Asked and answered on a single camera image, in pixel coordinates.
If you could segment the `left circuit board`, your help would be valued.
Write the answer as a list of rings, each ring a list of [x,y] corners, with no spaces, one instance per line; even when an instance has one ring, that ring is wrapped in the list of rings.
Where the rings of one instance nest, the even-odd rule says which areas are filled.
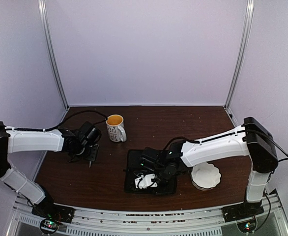
[[[39,229],[44,234],[54,234],[59,229],[59,224],[49,219],[43,219],[39,224]]]

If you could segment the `right circuit board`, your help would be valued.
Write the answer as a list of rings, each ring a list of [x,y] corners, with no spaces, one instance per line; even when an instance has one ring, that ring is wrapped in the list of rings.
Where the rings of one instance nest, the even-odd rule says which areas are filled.
[[[254,220],[251,221],[246,221],[246,222],[240,222],[238,225],[238,229],[245,234],[252,233],[256,227],[257,227],[257,222]]]

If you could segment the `aluminium frame post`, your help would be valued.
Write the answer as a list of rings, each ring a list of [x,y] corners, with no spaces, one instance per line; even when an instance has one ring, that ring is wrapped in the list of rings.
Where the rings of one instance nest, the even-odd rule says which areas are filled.
[[[58,65],[57,65],[57,60],[53,48],[53,42],[51,38],[51,33],[50,33],[50,27],[49,27],[49,20],[48,20],[48,14],[47,14],[47,7],[46,7],[46,1],[45,0],[38,0],[38,7],[39,7],[39,14],[43,26],[43,31],[44,31],[44,36],[46,40],[46,45],[47,45],[47,50],[48,50],[48,58],[50,61],[52,73],[53,73],[53,78],[56,83],[57,91],[58,94],[61,98],[62,105],[64,109],[68,110],[69,105],[68,101],[66,99],[66,95],[64,92],[64,88],[61,82],[59,70],[58,70]]]
[[[229,110],[231,107],[232,98],[234,96],[237,82],[239,80],[239,76],[241,73],[241,68],[242,68],[242,65],[244,62],[245,52],[246,52],[246,48],[248,46],[249,37],[250,37],[250,33],[251,33],[251,28],[252,28],[253,17],[254,17],[254,6],[255,6],[254,0],[247,0],[246,12],[245,12],[245,17],[244,17],[244,25],[243,25],[243,31],[242,31],[238,56],[237,56],[236,65],[235,65],[234,73],[232,76],[231,84],[230,84],[230,89],[229,89],[227,99],[225,102],[225,109],[226,110]]]

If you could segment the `circuit board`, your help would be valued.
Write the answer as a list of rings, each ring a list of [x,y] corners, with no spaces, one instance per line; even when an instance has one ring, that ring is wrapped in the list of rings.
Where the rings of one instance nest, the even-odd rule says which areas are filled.
[[[240,222],[238,225],[238,229],[245,234],[252,233],[256,227],[257,227],[257,222],[254,220],[251,221],[246,221],[246,222]]]
[[[59,229],[59,224],[49,219],[43,219],[39,224],[39,229],[44,234],[54,234]]]

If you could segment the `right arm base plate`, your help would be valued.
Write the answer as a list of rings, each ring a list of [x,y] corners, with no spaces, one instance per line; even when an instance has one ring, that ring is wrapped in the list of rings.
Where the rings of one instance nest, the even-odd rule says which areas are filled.
[[[225,222],[238,221],[241,219],[254,217],[264,213],[264,208],[259,203],[247,203],[225,206],[222,208],[222,213]]]

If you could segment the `front aluminium rail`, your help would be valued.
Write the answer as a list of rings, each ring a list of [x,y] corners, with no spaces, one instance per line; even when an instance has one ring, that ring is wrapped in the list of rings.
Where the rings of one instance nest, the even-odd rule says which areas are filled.
[[[255,218],[225,221],[222,208],[215,206],[175,211],[113,211],[75,207],[71,223],[62,223],[52,236],[288,236],[288,219],[277,193],[262,200],[264,213]],[[4,236],[46,236],[39,226],[42,217],[31,213],[24,197],[18,196]],[[244,233],[245,223],[257,220],[257,231]]]

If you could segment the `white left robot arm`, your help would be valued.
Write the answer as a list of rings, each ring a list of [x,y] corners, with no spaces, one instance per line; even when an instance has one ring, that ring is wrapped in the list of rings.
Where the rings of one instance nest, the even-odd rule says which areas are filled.
[[[101,131],[88,121],[77,130],[15,128],[0,121],[0,181],[37,205],[46,218],[53,218],[58,211],[52,197],[10,164],[8,155],[28,151],[66,152],[72,159],[92,163],[101,136]]]

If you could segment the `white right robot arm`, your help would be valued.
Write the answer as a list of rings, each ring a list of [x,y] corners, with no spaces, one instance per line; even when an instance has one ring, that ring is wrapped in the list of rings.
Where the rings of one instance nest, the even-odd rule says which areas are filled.
[[[238,210],[243,217],[249,217],[262,200],[270,173],[278,167],[273,136],[253,117],[217,135],[196,140],[179,136],[172,138],[162,150],[145,148],[141,167],[150,172],[137,177],[135,187],[157,188],[182,173],[183,168],[192,168],[192,184],[199,190],[210,190],[221,178],[212,161],[235,156],[249,156],[252,162],[245,202]]]

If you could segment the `white scalloped ceramic bowl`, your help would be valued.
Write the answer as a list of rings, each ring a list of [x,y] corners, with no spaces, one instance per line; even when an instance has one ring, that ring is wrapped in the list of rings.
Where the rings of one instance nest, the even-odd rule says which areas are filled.
[[[221,173],[211,163],[197,164],[192,168],[191,182],[198,190],[207,191],[215,188],[221,182]]]

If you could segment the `left aluminium frame post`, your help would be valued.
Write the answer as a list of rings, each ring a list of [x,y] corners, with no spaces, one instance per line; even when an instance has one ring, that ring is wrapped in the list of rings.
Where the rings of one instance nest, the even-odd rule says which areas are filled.
[[[43,31],[44,31],[44,36],[46,40],[46,45],[47,45],[47,50],[48,50],[48,58],[50,61],[52,73],[53,73],[53,78],[56,83],[57,91],[58,94],[61,98],[62,105],[64,109],[68,110],[69,105],[68,101],[66,99],[66,95],[64,92],[64,88],[61,82],[59,70],[58,70],[58,65],[57,65],[57,60],[53,48],[53,42],[51,38],[51,33],[50,33],[50,27],[49,27],[49,20],[48,20],[48,14],[47,14],[47,7],[46,7],[46,1],[45,0],[38,0],[38,7],[39,7],[39,14],[43,26]]]

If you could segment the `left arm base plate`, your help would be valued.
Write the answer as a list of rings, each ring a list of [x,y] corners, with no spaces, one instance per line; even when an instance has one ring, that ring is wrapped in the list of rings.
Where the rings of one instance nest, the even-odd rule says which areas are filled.
[[[52,203],[34,205],[31,213],[60,223],[71,223],[75,209]]]

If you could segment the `black zippered tool case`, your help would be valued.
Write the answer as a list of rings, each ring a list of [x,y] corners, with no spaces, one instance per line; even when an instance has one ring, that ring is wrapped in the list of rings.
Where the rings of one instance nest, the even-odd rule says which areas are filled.
[[[161,187],[136,189],[134,180],[140,175],[155,174],[157,177],[157,168],[163,168],[158,160],[162,151],[152,148],[131,149],[127,153],[127,166],[125,171],[124,192],[132,194],[152,194],[152,195],[171,195],[176,192],[175,189],[166,189]]]

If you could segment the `right aluminium frame post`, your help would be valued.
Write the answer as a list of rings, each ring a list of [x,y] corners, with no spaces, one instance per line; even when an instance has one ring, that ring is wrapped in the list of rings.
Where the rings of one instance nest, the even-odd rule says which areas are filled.
[[[231,84],[230,84],[230,89],[229,89],[227,99],[225,102],[225,109],[226,110],[229,110],[231,107],[232,98],[234,96],[237,82],[239,80],[239,76],[241,73],[241,68],[242,68],[242,65],[244,62],[245,52],[246,52],[246,48],[248,46],[249,37],[250,37],[250,33],[251,33],[251,28],[252,28],[253,17],[254,17],[254,6],[255,6],[254,0],[247,0],[246,12],[245,12],[245,17],[244,17],[244,25],[243,25],[243,31],[242,31],[238,56],[237,56],[236,65],[235,65],[234,73],[232,76]]]

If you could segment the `white floral ceramic mug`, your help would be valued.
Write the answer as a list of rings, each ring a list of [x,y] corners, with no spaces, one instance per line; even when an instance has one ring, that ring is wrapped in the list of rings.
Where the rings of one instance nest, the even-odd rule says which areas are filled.
[[[106,120],[107,132],[112,142],[126,142],[127,135],[124,129],[124,118],[121,115],[114,114],[108,116]]]

